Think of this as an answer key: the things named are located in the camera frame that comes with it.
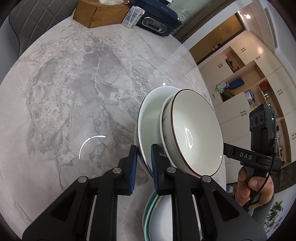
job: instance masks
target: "black cable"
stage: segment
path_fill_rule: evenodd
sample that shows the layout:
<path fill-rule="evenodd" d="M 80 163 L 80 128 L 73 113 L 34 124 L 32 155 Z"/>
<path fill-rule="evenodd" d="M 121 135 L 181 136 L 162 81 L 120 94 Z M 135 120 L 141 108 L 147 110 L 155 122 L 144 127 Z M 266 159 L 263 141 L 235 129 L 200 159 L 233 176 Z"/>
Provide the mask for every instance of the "black cable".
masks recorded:
<path fill-rule="evenodd" d="M 274 152 L 272 153 L 272 161 L 271 161 L 271 166 L 270 166 L 269 171 L 268 171 L 268 175 L 267 175 L 267 177 L 266 177 L 264 183 L 262 184 L 262 186 L 261 186 L 261 187 L 259 188 L 259 190 L 257 191 L 256 195 L 255 195 L 252 199 L 250 199 L 245 205 L 243 205 L 243 208 L 244 208 L 244 209 L 246 209 L 246 207 L 248 207 L 250 204 L 251 204 L 251 205 L 255 205 L 255 204 L 257 204 L 257 203 L 259 202 L 259 200 L 258 200 L 257 202 L 252 203 L 252 202 L 254 201 L 255 197 L 256 197 L 256 196 L 261 192 L 261 190 L 264 188 L 265 184 L 267 183 L 267 181 L 268 181 L 268 179 L 269 179 L 269 177 L 270 177 L 270 174 L 271 174 L 272 169 L 273 169 L 273 167 L 274 167 L 274 161 L 275 161 L 275 159 L 276 159 L 276 153 L 277 153 L 277 147 L 278 147 L 278 143 L 277 143 L 277 142 L 278 142 L 278 138 L 276 137 L 276 138 L 274 139 Z"/>

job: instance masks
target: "gray marble surface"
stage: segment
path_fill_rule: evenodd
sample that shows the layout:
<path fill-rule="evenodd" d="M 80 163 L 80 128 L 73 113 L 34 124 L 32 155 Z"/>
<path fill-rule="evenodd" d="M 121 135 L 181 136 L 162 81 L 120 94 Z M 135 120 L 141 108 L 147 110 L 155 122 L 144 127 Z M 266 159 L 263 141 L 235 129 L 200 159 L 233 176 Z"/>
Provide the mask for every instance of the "gray marble surface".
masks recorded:
<path fill-rule="evenodd" d="M 122 25 L 87 29 L 71 17 L 32 44 L 0 85 L 0 212 L 21 237 L 75 179 L 102 175 L 127 156 L 145 95 L 162 85 L 210 97 L 189 52 Z M 89 137 L 105 135 L 89 140 Z M 225 165 L 215 179 L 225 188 Z M 153 181 L 137 166 L 118 199 L 118 240 L 144 240 Z"/>

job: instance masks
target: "gray chair back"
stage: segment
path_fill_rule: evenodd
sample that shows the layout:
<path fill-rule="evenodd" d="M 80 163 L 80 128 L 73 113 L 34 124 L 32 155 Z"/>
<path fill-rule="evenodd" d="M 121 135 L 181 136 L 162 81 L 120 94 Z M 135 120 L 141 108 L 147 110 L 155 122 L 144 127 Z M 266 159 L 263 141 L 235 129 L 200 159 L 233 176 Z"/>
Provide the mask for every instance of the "gray chair back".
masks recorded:
<path fill-rule="evenodd" d="M 9 22 L 20 43 L 19 56 L 47 30 L 71 16 L 78 0 L 22 0 Z"/>

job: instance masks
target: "white cabinet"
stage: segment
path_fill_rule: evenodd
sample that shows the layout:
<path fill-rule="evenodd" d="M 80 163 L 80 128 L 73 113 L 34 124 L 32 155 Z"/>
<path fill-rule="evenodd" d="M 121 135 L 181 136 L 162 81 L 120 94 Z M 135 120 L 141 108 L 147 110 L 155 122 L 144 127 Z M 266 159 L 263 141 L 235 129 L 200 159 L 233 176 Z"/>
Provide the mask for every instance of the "white cabinet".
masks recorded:
<path fill-rule="evenodd" d="M 247 113 L 250 110 L 251 107 L 244 92 L 215 107 L 215 113 L 220 124 Z"/>
<path fill-rule="evenodd" d="M 291 144 L 291 160 L 292 162 L 296 161 L 296 137 L 290 139 Z"/>
<path fill-rule="evenodd" d="M 225 143 L 250 134 L 249 113 L 246 112 L 220 125 Z"/>
<path fill-rule="evenodd" d="M 199 70 L 208 89 L 219 84 L 233 74 L 232 70 L 220 54 L 217 54 L 214 58 L 206 62 L 199 68 Z"/>
<path fill-rule="evenodd" d="M 257 57 L 255 62 L 265 76 L 269 76 L 271 73 L 281 67 L 281 63 L 269 50 Z"/>
<path fill-rule="evenodd" d="M 228 163 L 225 165 L 226 183 L 237 183 L 239 170 L 242 168 L 239 161 Z"/>
<path fill-rule="evenodd" d="M 236 54 L 240 57 L 240 59 L 244 62 L 245 65 L 262 55 L 268 49 L 267 47 L 261 42 L 256 41 L 252 43 L 250 46 L 243 48 L 236 52 Z"/>
<path fill-rule="evenodd" d="M 251 150 L 251 133 L 249 133 L 248 135 L 241 137 L 239 139 L 227 142 L 228 144 L 234 145 L 234 146 L 238 146 L 247 150 Z M 232 163 L 235 162 L 236 160 L 232 159 L 232 158 L 228 158 L 225 156 L 225 163 Z"/>
<path fill-rule="evenodd" d="M 285 121 L 288 128 L 289 138 L 296 137 L 296 110 L 291 111 L 285 116 Z"/>
<path fill-rule="evenodd" d="M 218 91 L 215 91 L 215 88 L 216 86 L 213 86 L 209 89 L 209 94 L 214 107 L 223 103 L 220 93 Z"/>
<path fill-rule="evenodd" d="M 247 32 L 245 35 L 240 37 L 238 40 L 234 41 L 230 47 L 234 50 L 234 52 L 238 53 L 243 51 L 244 48 L 247 48 L 252 43 L 255 43 L 258 39 L 251 32 Z"/>
<path fill-rule="evenodd" d="M 280 67 L 266 78 L 276 95 L 292 84 L 292 80 L 284 67 Z"/>
<path fill-rule="evenodd" d="M 296 108 L 296 89 L 290 85 L 276 95 L 284 116 Z"/>

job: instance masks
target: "sleeve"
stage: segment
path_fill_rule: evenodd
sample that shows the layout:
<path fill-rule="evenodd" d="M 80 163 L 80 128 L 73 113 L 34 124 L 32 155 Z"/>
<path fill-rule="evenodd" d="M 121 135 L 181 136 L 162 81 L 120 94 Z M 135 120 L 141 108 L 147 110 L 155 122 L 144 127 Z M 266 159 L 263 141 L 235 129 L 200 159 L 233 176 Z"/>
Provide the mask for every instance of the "sleeve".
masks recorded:
<path fill-rule="evenodd" d="M 256 208 L 253 212 L 253 215 L 252 215 L 253 219 L 258 224 L 260 224 L 261 227 L 264 227 L 265 219 L 270 211 L 270 208 L 273 202 L 274 202 L 274 195 L 272 196 L 272 199 L 268 203 L 264 204 L 261 207 Z"/>

